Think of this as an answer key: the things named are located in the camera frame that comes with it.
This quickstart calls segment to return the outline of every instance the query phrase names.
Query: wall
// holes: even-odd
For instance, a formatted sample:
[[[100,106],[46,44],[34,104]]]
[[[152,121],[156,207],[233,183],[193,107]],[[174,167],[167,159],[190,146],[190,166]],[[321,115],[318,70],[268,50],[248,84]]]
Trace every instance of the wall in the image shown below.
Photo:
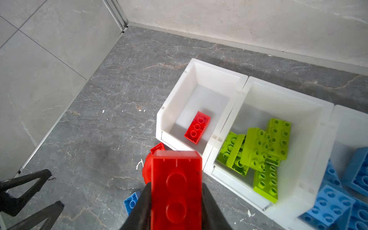
[[[0,0],[0,181],[41,144],[120,32],[102,0]]]
[[[365,0],[118,0],[129,22],[368,67]]]

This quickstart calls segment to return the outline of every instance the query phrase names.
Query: black metal stand leg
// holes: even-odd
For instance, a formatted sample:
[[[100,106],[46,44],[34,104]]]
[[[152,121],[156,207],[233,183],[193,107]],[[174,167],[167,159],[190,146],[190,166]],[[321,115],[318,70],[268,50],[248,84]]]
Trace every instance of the black metal stand leg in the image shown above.
[[[202,183],[202,230],[232,230],[205,183]]]
[[[45,219],[46,221],[43,223],[40,230],[50,230],[52,226],[54,226],[54,223],[56,222],[63,209],[63,203],[57,201],[56,203],[42,209],[39,212],[36,212],[32,216],[22,220],[21,222],[8,228],[7,230],[30,230]]]
[[[151,229],[151,182],[146,184],[137,204],[120,230]]]
[[[27,202],[34,196],[34,194],[40,191],[50,176],[51,172],[48,169],[44,169],[42,171],[31,173],[22,177],[1,181],[0,211],[3,211],[11,216],[16,216],[27,204]],[[5,192],[10,188],[17,187],[38,178],[39,180],[19,198],[14,198]]]

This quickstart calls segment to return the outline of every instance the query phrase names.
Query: blue lego brick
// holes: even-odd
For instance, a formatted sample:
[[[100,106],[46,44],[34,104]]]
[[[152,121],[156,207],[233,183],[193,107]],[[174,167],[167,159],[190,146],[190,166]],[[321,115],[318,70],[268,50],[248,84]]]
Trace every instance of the blue lego brick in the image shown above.
[[[137,191],[133,193],[132,195],[130,195],[130,197],[124,200],[125,209],[127,210],[128,215],[132,212],[140,196],[141,196],[141,192]]]
[[[331,226],[355,202],[355,199],[342,190],[328,181],[323,181],[314,207],[307,213],[327,227]]]
[[[367,230],[368,205],[356,200],[350,211],[345,213],[336,224],[339,230]]]
[[[336,174],[336,170],[333,167],[331,160],[328,161],[327,168],[323,179],[342,188],[339,177]]]
[[[328,226],[327,225],[325,225],[321,221],[317,220],[313,216],[309,215],[308,213],[304,213],[299,218],[301,218],[304,222],[306,222],[307,224],[311,225],[315,229],[319,229],[319,230],[326,230],[326,229],[328,229]]]
[[[368,147],[356,149],[342,183],[368,197]]]

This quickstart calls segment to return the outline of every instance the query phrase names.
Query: red plastic piece on floor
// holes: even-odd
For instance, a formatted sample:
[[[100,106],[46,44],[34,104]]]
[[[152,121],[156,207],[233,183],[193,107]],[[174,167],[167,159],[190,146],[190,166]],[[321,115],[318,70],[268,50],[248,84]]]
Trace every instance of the red plastic piece on floor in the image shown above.
[[[151,230],[201,230],[202,158],[198,152],[155,152],[151,189]]]
[[[165,146],[162,142],[151,149],[151,152],[146,156],[146,160],[144,161],[142,176],[144,179],[144,183],[151,182],[152,175],[152,156],[157,150],[165,150]]]
[[[194,144],[198,144],[210,120],[211,117],[198,111],[192,123],[190,124],[187,132],[184,134],[185,138],[187,138]]]

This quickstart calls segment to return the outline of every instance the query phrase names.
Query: white plastic bin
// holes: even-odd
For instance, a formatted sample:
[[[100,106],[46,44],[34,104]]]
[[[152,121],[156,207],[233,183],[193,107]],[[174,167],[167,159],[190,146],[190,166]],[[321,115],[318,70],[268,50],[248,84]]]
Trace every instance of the white plastic bin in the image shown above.
[[[248,76],[192,59],[157,113],[156,138],[177,151],[208,152],[234,107]],[[198,144],[184,137],[198,111],[211,121]]]
[[[344,106],[335,105],[330,119],[330,140],[325,142],[326,155],[341,179],[355,150],[368,146],[368,114]],[[368,198],[344,186],[351,195],[368,203]],[[283,222],[283,227],[291,230],[312,230],[313,227],[296,218]]]
[[[264,210],[271,219],[294,219],[314,204],[325,170],[316,164],[322,160],[326,168],[328,161],[328,157],[319,154],[319,147],[332,110],[330,102],[249,77],[242,96],[218,134],[204,172]],[[216,161],[229,131],[246,134],[250,127],[265,130],[272,117],[292,123],[288,158],[281,162],[277,171],[279,200],[276,204],[253,191],[253,170],[243,177]]]

